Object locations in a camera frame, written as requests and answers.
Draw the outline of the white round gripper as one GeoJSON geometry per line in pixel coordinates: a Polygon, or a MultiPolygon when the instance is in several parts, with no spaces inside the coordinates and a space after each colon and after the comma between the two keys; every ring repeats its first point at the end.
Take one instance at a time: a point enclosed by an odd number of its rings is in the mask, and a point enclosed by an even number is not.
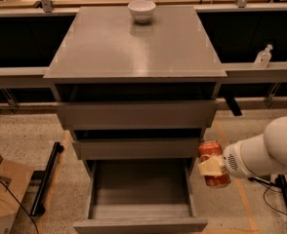
{"type": "Polygon", "coordinates": [[[227,146],[223,157],[212,156],[198,164],[203,176],[222,176],[226,170],[234,177],[261,176],[265,154],[265,143],[261,137],[239,140],[227,146]]]}

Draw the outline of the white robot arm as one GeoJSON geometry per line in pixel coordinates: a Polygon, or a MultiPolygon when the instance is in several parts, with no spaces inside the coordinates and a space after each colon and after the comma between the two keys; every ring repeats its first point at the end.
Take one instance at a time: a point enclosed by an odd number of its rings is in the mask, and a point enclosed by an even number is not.
{"type": "Polygon", "coordinates": [[[210,154],[198,164],[202,176],[237,178],[287,175],[287,116],[271,121],[264,132],[227,146],[223,154],[210,154]]]}

